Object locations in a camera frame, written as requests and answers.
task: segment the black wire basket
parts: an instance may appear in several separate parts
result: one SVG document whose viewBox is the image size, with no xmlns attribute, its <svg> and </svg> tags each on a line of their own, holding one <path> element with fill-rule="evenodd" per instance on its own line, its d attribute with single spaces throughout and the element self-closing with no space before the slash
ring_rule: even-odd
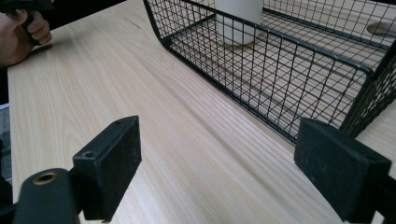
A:
<svg viewBox="0 0 396 224">
<path fill-rule="evenodd" d="M 295 143 L 301 118 L 356 137 L 396 98 L 396 6 L 385 1 L 264 0 L 261 24 L 213 0 L 144 3 L 167 50 Z M 226 44 L 219 25 L 252 28 L 254 41 Z"/>
</svg>

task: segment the finger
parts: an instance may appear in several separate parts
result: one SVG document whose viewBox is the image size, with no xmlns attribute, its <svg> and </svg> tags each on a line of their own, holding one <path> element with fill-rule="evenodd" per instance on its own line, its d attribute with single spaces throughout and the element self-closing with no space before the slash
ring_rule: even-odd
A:
<svg viewBox="0 0 396 224">
<path fill-rule="evenodd" d="M 44 36 L 46 36 L 49 32 L 50 32 L 50 25 L 47 21 L 44 21 L 44 26 L 35 33 L 31 33 L 31 35 L 33 39 L 40 40 Z"/>
<path fill-rule="evenodd" d="M 43 38 L 39 39 L 38 42 L 40 42 L 40 44 L 47 44 L 51 41 L 52 39 L 52 34 L 51 33 L 47 33 Z"/>
<path fill-rule="evenodd" d="M 14 10 L 6 13 L 6 16 L 1 17 L 1 31 L 14 32 L 15 28 L 23 24 L 27 19 L 27 12 L 25 10 Z"/>
<path fill-rule="evenodd" d="M 33 21 L 28 25 L 27 31 L 33 34 L 41 30 L 46 25 L 46 21 L 37 11 L 30 12 L 30 15 L 33 17 Z"/>
</svg>

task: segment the wood grain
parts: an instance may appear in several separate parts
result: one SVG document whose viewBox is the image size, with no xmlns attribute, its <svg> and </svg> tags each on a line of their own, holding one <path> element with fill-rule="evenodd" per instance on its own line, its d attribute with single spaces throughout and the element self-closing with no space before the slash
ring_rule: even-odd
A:
<svg viewBox="0 0 396 224">
<path fill-rule="evenodd" d="M 15 201 L 25 178 L 72 168 L 110 122 L 138 115 L 143 161 L 112 223 L 342 222 L 289 143 L 160 45 L 140 0 L 55 30 L 8 75 Z M 394 111 L 362 136 L 393 160 Z"/>
</svg>

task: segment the metal wire grid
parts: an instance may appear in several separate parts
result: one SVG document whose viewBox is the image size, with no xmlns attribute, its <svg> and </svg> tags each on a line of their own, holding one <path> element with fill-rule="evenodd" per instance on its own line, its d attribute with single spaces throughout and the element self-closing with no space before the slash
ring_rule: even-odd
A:
<svg viewBox="0 0 396 224">
<path fill-rule="evenodd" d="M 213 6 L 208 1 L 201 3 Z M 213 12 L 186 2 L 152 1 L 150 8 L 157 35 L 171 52 L 291 142 L 296 139 L 302 117 L 340 128 L 366 79 L 359 65 L 339 61 L 337 56 L 323 54 L 277 32 L 264 30 L 251 45 L 224 45 L 225 36 L 217 32 L 222 21 L 216 21 Z M 317 45 L 325 43 L 324 47 L 333 50 L 346 43 L 348 48 L 343 49 L 352 49 L 345 52 L 355 55 L 356 61 L 360 57 L 356 51 L 365 55 L 358 63 L 377 66 L 385 54 L 381 51 L 368 57 L 367 53 L 375 55 L 380 48 L 355 39 L 339 41 L 339 35 L 326 44 L 323 40 L 333 34 L 321 35 L 303 22 L 288 21 L 276 13 L 264 13 L 263 24 L 308 42 L 313 39 Z"/>
<path fill-rule="evenodd" d="M 348 122 L 348 126 L 354 127 L 354 129 L 348 130 L 350 135 L 358 135 L 381 111 L 396 99 L 396 42 L 391 46 L 387 56 L 381 62 L 385 65 L 381 69 L 388 71 L 385 73 L 381 69 L 375 71 L 377 74 L 374 77 L 377 77 L 378 80 L 368 87 L 368 90 L 366 90 L 368 94 L 361 97 L 362 100 L 358 99 L 358 101 L 362 101 L 363 108 Z"/>
<path fill-rule="evenodd" d="M 374 22 L 395 23 L 394 5 L 365 0 L 265 0 L 264 7 L 289 15 L 292 20 L 302 19 L 333 32 L 359 37 L 360 41 L 365 39 L 388 47 L 394 41 L 367 32 L 367 25 Z"/>
</svg>

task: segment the light wood table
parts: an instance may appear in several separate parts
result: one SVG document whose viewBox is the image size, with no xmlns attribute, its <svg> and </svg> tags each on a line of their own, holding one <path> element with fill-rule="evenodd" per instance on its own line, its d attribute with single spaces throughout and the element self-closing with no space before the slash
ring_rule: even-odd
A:
<svg viewBox="0 0 396 224">
<path fill-rule="evenodd" d="M 293 147 L 156 39 L 141 0 L 53 31 L 9 69 L 13 188 L 110 122 L 140 117 L 143 161 L 112 223 L 340 223 Z M 393 104 L 359 139 L 394 160 Z"/>
</svg>

